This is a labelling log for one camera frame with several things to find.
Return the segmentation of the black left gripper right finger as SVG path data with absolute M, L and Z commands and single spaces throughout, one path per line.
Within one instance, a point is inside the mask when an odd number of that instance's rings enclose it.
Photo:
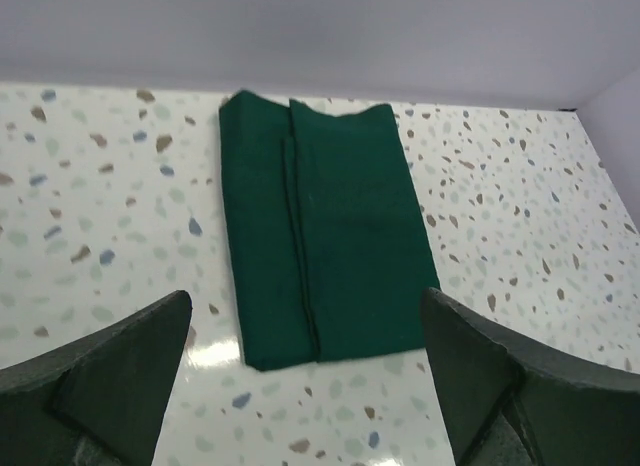
M 435 288 L 421 318 L 456 464 L 638 464 L 638 375 L 549 347 Z

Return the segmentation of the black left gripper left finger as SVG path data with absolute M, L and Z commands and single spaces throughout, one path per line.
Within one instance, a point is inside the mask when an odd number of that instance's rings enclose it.
M 191 317 L 177 290 L 3 369 L 2 464 L 151 464 Z

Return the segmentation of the green surgical cloth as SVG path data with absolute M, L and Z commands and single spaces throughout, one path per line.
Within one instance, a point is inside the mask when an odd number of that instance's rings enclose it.
M 246 363 L 422 348 L 420 299 L 439 279 L 392 108 L 332 116 L 244 90 L 219 130 Z

